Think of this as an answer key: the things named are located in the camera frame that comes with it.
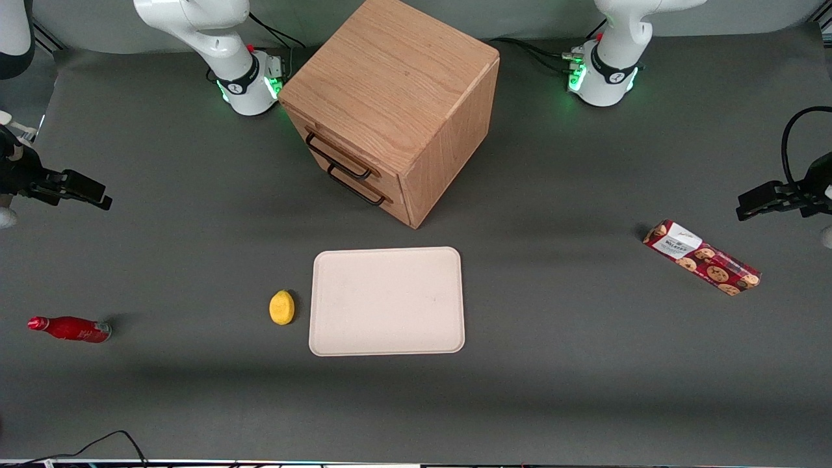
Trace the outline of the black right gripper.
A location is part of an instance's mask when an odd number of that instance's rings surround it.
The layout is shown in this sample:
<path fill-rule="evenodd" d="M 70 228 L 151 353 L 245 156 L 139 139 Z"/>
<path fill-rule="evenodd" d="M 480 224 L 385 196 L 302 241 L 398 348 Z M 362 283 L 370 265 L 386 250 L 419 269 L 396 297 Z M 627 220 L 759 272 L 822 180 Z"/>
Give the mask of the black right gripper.
<path fill-rule="evenodd" d="M 106 195 L 104 184 L 80 172 L 60 173 L 44 168 L 36 151 L 6 127 L 2 127 L 1 142 L 2 195 L 75 200 L 95 205 L 104 211 L 112 207 L 112 198 Z"/>

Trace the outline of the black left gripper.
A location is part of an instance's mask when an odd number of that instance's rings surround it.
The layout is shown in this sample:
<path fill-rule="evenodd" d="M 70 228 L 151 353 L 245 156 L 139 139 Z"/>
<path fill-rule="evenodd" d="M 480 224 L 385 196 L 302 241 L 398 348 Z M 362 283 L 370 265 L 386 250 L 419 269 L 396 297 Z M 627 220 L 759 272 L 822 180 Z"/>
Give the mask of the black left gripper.
<path fill-rule="evenodd" d="M 794 180 L 788 171 L 788 184 L 767 181 L 738 196 L 737 219 L 748 221 L 752 217 L 792 211 L 797 209 L 802 217 L 831 215 L 831 152 L 818 157 L 809 165 L 805 177 Z"/>

